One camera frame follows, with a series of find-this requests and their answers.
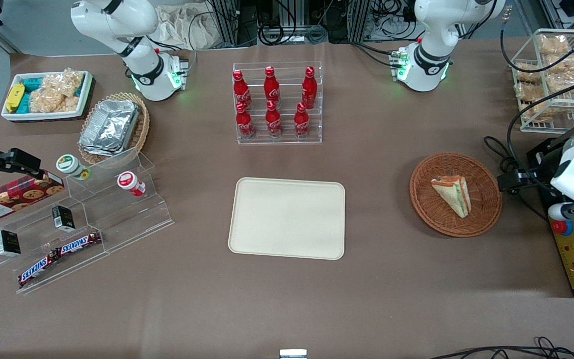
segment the aluminum foil container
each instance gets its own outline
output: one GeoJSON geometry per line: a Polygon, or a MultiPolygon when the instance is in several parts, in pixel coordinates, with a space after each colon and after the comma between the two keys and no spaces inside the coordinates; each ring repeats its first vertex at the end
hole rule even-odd
{"type": "Polygon", "coordinates": [[[79,145],[97,155],[122,152],[130,143],[138,116],[139,105],[132,101],[104,100],[90,117],[79,145]]]}

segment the wire basket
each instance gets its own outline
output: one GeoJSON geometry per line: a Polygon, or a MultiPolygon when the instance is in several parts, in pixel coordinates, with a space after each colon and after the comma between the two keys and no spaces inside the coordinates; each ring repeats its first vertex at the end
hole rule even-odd
{"type": "MultiPolygon", "coordinates": [[[[533,35],[531,35],[528,41],[522,45],[522,48],[520,48],[517,54],[513,56],[511,61],[521,68],[526,68],[529,65],[536,68],[547,66],[547,64],[551,62],[550,59],[554,58],[548,56],[554,54],[546,54],[542,52],[542,45],[540,42],[542,36],[547,38],[560,36],[559,38],[564,39],[567,43],[569,50],[574,47],[573,29],[538,29],[533,33],[533,35]]],[[[529,79],[525,79],[524,75],[526,73],[511,68],[513,85],[517,98],[517,107],[519,110],[522,110],[534,101],[544,98],[545,96],[561,89],[552,82],[554,77],[560,75],[560,73],[554,71],[555,68],[556,66],[550,70],[535,73],[529,79]],[[522,89],[526,87],[537,89],[538,95],[533,98],[530,98],[531,96],[524,97],[524,91],[522,91],[522,89]]],[[[572,129],[572,127],[574,127],[574,90],[552,98],[542,105],[534,107],[531,111],[522,114],[520,124],[520,130],[524,132],[542,132],[547,134],[564,134],[569,129],[572,129]]]]}

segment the small black box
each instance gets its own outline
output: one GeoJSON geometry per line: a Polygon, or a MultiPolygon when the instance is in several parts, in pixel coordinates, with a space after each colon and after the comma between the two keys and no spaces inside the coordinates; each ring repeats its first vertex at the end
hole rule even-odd
{"type": "Polygon", "coordinates": [[[54,219],[54,227],[57,229],[61,229],[64,232],[72,232],[75,230],[75,221],[72,219],[72,211],[66,207],[53,207],[52,219],[54,219]]]}
{"type": "Polygon", "coordinates": [[[21,247],[19,247],[19,239],[16,237],[16,233],[0,230],[0,255],[16,257],[20,254],[21,247]]]}

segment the cookie box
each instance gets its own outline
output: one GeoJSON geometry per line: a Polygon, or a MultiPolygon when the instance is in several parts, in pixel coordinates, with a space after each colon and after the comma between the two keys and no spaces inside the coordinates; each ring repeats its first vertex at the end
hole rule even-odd
{"type": "Polygon", "coordinates": [[[61,178],[43,172],[43,179],[24,176],[0,186],[0,218],[64,190],[61,178]]]}

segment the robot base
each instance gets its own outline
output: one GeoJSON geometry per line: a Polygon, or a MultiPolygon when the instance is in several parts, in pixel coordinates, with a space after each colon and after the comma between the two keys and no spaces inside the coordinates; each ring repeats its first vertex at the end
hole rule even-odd
{"type": "Polygon", "coordinates": [[[392,68],[391,73],[394,76],[394,80],[405,83],[410,89],[427,92],[437,88],[440,81],[446,77],[448,63],[442,69],[436,66],[435,73],[433,75],[427,75],[424,69],[419,66],[414,56],[415,49],[418,46],[419,43],[415,42],[408,47],[401,47],[398,52],[389,55],[390,63],[400,66],[398,68],[392,68]]]}
{"type": "Polygon", "coordinates": [[[176,91],[185,89],[185,80],[187,79],[187,62],[183,63],[185,66],[181,66],[180,60],[176,56],[164,52],[161,52],[159,56],[163,59],[163,71],[151,85],[140,84],[132,76],[137,90],[141,91],[143,97],[151,101],[165,100],[176,91]]]}

